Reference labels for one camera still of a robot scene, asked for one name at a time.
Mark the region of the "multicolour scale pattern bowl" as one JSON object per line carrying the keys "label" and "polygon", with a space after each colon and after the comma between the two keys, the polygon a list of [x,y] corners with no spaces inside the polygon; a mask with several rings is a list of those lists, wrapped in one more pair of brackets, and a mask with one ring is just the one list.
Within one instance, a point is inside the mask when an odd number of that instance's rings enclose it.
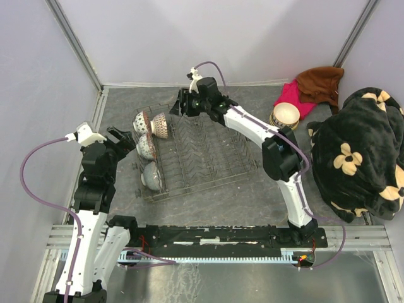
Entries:
{"label": "multicolour scale pattern bowl", "polygon": [[157,114],[150,122],[152,133],[162,139],[168,138],[168,126],[164,113]]}

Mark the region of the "grey speckled bowl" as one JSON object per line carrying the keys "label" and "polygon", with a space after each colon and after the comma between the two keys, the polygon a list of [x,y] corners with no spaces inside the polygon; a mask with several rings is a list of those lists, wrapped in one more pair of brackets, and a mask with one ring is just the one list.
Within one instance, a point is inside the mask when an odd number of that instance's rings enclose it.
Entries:
{"label": "grey speckled bowl", "polygon": [[152,191],[160,191],[162,189],[162,180],[156,162],[152,161],[145,166],[141,174],[141,182]]}

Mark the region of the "grey wire dish rack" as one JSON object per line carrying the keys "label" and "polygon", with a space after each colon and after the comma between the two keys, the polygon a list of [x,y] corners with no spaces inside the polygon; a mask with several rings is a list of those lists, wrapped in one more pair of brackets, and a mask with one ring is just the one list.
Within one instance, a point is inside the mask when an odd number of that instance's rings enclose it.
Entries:
{"label": "grey wire dish rack", "polygon": [[161,188],[154,191],[140,184],[137,192],[147,202],[196,193],[245,179],[257,169],[246,138],[237,131],[213,122],[208,115],[197,117],[170,114],[174,103],[138,107],[150,119],[164,114],[168,137],[153,137],[155,163]]}

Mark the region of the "yellow dotted bowl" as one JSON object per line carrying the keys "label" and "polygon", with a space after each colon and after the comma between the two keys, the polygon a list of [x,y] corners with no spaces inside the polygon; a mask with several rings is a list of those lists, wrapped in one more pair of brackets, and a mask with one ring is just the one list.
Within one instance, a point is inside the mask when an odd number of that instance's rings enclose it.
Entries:
{"label": "yellow dotted bowl", "polygon": [[270,115],[270,118],[269,118],[269,122],[270,122],[270,124],[272,125],[272,126],[275,126],[275,127],[278,127],[278,128],[284,128],[284,127],[288,127],[288,128],[290,128],[291,130],[295,130],[295,129],[297,129],[297,126],[299,125],[299,121],[297,121],[297,122],[295,122],[295,123],[293,123],[293,124],[285,124],[285,123],[282,123],[282,122],[280,122],[280,121],[278,121],[277,119],[276,119],[276,117],[273,115],[273,113],[271,113],[271,115]]}

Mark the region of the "red lattice pattern bowl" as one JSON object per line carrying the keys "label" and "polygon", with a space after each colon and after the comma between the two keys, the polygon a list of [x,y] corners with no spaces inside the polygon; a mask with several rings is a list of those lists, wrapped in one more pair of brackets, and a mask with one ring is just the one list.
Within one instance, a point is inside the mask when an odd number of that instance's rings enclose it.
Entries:
{"label": "red lattice pattern bowl", "polygon": [[277,126],[293,126],[299,122],[300,112],[293,104],[282,102],[275,105],[272,117]]}

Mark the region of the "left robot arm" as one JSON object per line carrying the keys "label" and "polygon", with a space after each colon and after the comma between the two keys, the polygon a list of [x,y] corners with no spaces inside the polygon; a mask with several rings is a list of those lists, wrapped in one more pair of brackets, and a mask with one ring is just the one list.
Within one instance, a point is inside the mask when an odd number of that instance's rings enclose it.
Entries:
{"label": "left robot arm", "polygon": [[44,302],[105,302],[122,250],[139,241],[135,217],[107,219],[116,193],[117,164],[136,148],[131,132],[114,126],[107,131],[116,142],[93,132],[85,122],[74,133],[83,172],[74,193],[73,234],[63,272],[55,290],[45,293]]}

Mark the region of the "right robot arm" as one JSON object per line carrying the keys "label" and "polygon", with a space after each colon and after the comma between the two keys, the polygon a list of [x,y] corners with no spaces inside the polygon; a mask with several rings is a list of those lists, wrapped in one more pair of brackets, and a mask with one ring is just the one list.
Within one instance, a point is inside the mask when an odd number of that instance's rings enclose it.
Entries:
{"label": "right robot arm", "polygon": [[302,174],[309,168],[309,161],[297,146],[294,132],[287,126],[271,126],[249,114],[220,92],[213,77],[202,77],[196,71],[187,77],[190,86],[179,90],[170,113],[188,117],[205,113],[212,121],[237,131],[260,147],[263,169],[278,183],[287,207],[290,241],[298,247],[307,245],[318,222],[311,214],[302,185]]}

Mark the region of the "green diamond pattern bowl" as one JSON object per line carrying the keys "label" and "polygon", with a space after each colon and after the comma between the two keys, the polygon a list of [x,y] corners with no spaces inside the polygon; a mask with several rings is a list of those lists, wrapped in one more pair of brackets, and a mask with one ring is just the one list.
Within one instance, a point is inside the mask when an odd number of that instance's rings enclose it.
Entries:
{"label": "green diamond pattern bowl", "polygon": [[134,117],[133,128],[138,134],[146,134],[151,132],[150,121],[145,111],[141,111]]}

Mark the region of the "red green dotted bowl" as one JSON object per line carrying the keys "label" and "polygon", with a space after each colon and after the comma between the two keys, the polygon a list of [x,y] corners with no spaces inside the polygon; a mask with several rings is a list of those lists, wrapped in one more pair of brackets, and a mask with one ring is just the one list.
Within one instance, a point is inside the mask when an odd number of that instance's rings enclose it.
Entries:
{"label": "red green dotted bowl", "polygon": [[157,152],[150,133],[142,134],[136,145],[138,155],[147,160],[156,160]]}

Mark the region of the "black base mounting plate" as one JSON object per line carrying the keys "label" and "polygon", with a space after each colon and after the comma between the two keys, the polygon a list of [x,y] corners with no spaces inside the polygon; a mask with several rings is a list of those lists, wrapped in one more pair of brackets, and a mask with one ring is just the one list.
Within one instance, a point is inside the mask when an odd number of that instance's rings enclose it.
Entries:
{"label": "black base mounting plate", "polygon": [[327,248],[325,230],[317,228],[305,239],[289,227],[147,225],[139,227],[129,247],[161,258],[280,257],[282,249]]}

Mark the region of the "pink cloth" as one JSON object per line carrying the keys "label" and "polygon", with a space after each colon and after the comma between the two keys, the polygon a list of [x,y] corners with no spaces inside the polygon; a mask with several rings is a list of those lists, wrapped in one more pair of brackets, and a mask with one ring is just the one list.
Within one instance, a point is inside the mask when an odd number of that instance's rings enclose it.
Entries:
{"label": "pink cloth", "polygon": [[285,83],[282,88],[282,92],[278,100],[274,103],[277,106],[281,103],[287,103],[294,105],[300,113],[300,120],[303,120],[307,115],[317,106],[314,103],[303,103],[300,100],[300,90],[297,85],[297,80],[293,80],[291,83]]}

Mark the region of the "brown cloth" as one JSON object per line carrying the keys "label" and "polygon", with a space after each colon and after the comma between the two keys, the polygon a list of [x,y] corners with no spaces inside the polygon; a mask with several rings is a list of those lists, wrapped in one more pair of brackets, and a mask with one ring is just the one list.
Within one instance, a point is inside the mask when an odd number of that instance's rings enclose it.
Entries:
{"label": "brown cloth", "polygon": [[337,114],[338,86],[343,75],[343,68],[333,66],[322,66],[301,72],[295,78],[300,101],[304,104],[328,103],[332,114]]}

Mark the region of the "black floral blanket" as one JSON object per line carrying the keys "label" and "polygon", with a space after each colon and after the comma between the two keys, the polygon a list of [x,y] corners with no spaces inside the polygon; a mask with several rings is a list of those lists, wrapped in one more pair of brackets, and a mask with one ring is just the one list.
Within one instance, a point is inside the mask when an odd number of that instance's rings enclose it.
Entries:
{"label": "black floral blanket", "polygon": [[385,90],[357,90],[323,122],[308,123],[312,174],[324,202],[350,223],[392,220],[403,206],[403,108]]}

